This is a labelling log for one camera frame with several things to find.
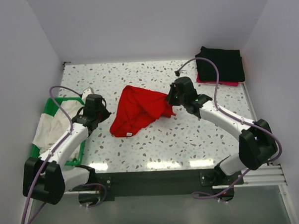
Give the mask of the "red t shirt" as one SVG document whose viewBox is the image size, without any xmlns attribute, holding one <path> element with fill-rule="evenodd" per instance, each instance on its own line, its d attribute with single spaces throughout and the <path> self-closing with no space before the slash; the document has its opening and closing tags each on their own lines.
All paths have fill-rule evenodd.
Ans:
<svg viewBox="0 0 299 224">
<path fill-rule="evenodd" d="M 125 86 L 110 133 L 118 138 L 132 137 L 161 117 L 176 114 L 166 101 L 167 94 L 135 86 Z"/>
</svg>

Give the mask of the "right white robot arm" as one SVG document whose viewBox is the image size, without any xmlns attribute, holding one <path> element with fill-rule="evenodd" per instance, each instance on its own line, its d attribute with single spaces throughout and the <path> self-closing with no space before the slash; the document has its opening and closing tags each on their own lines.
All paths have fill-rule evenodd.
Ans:
<svg viewBox="0 0 299 224">
<path fill-rule="evenodd" d="M 183 106 L 198 119 L 214 123 L 238 140 L 238 153 L 224 158 L 214 168 L 214 178 L 221 185 L 227 184 L 233 174 L 245 168 L 257 170 L 278 152 L 268 122 L 245 119 L 216 105 L 211 97 L 197 93 L 189 77 L 176 79 L 170 85 L 166 100 L 171 106 Z"/>
</svg>

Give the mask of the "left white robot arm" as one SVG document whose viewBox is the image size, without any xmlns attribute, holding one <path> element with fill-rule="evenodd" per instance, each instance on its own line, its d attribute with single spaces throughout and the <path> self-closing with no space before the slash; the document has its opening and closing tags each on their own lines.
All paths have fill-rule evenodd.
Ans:
<svg viewBox="0 0 299 224">
<path fill-rule="evenodd" d="M 55 205 L 66 191 L 78 186 L 93 189 L 98 182 L 93 168 L 78 165 L 65 170 L 64 166 L 76 148 L 109 116 L 104 98 L 89 94 L 85 106 L 71 120 L 60 139 L 38 158 L 28 158 L 24 165 L 22 194 Z"/>
</svg>

